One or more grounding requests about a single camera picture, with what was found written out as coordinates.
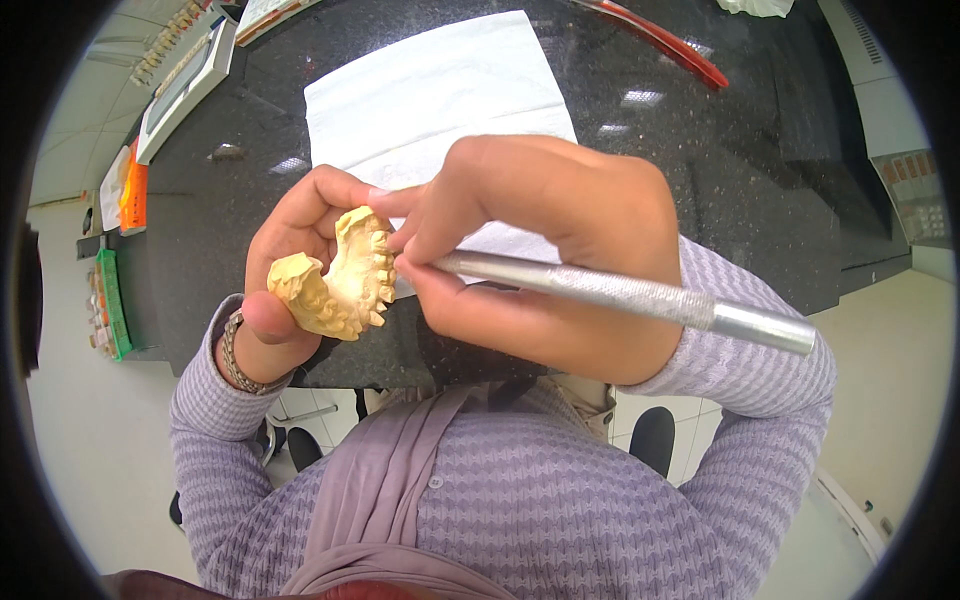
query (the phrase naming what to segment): sleeve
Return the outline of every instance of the sleeve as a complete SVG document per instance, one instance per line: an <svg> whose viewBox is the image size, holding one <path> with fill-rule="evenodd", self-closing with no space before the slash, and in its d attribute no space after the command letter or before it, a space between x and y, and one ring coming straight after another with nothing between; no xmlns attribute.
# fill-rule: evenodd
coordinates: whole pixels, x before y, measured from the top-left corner
<svg viewBox="0 0 960 600"><path fill-rule="evenodd" d="M201 581L234 527L273 490L250 440L267 410L290 383L264 395L230 386L214 361L214 348L243 296L228 297L210 321L200 350L183 372L170 407L170 440L183 529Z"/></svg>
<svg viewBox="0 0 960 600"><path fill-rule="evenodd" d="M715 252L685 238L680 250L684 287L800 316ZM660 373L625 390L705 397L723 407L712 444L680 490L717 535L739 597L759 588L800 510L827 434L835 381L820 334L802 357L688 328Z"/></svg>

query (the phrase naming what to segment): red tool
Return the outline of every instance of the red tool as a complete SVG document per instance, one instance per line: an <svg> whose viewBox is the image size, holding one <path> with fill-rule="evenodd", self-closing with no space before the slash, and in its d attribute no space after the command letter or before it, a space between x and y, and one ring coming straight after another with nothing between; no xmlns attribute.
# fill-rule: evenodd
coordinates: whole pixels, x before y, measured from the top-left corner
<svg viewBox="0 0 960 600"><path fill-rule="evenodd" d="M659 44L665 54L673 57L682 66L702 75L707 83L715 87L727 87L730 83L723 73L712 62L700 56L700 53L691 48L682 39L663 29L660 25L640 18L636 13L629 11L611 0L572 0L574 3L585 6L594 11L608 14L627 22L637 28Z"/></svg>

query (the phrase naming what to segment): hand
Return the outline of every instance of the hand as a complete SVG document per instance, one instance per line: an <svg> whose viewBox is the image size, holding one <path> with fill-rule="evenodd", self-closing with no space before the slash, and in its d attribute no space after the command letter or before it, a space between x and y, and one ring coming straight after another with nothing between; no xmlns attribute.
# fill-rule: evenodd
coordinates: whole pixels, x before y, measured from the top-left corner
<svg viewBox="0 0 960 600"><path fill-rule="evenodd" d="M427 266L488 221L541 233L564 263L680 285L677 215L662 173L557 138L456 142L432 181L370 207L407 217L388 246L438 333L607 383L635 384L673 355L680 325L521 290L465 286Z"/></svg>
<svg viewBox="0 0 960 600"><path fill-rule="evenodd" d="M267 291L270 266L278 258L306 252L320 259L325 271L337 253L333 226L345 212L366 204L371 190L376 188L322 165L298 181L260 226L247 251L244 322L234 342L237 367L249 379L276 381L310 358L322 337L297 327L283 302ZM218 343L217 365L230 381L222 356Z"/></svg>

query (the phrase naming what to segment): textured knit sweater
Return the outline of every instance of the textured knit sweater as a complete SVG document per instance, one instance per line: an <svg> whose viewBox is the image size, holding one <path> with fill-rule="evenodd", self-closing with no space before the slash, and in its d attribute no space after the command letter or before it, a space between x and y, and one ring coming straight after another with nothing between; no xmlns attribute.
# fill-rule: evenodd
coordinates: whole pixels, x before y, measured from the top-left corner
<svg viewBox="0 0 960 600"><path fill-rule="evenodd" d="M797 315L714 252L682 238L680 254L684 287ZM253 396L217 372L214 343L240 301L220 306L180 379L171 440L201 581L249 598L277 594L300 567L326 459L274 490L251 452L247 440L282 386ZM527 393L527 412L459 414L433 468L442 484L420 498L417 548L520 599L750 597L800 508L834 379L819 336L803 358L686 329L660 373L625 389L724 408L696 474L678 488L593 439L547 386Z"/></svg>

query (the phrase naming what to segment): black granite countertop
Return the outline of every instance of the black granite countertop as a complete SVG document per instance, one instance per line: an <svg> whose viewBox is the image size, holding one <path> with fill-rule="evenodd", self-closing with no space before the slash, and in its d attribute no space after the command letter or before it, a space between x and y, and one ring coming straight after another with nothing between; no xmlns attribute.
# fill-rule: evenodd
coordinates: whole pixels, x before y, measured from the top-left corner
<svg viewBox="0 0 960 600"><path fill-rule="evenodd" d="M523 9L581 144L643 156L673 189L681 232L761 276L805 314L837 303L844 269L909 253L866 160L859 116L819 9L730 15L714 0L622 2L701 45L730 80L709 90L630 30L564 0L324 0L236 49L230 75L150 168L149 268L165 354L182 372L217 304L243 288L247 246L310 162L303 88L369 52L442 25ZM659 94L623 103L630 90ZM208 158L221 144L243 157ZM541 374L437 336L415 298L360 341L324 340L296 385L393 387Z"/></svg>

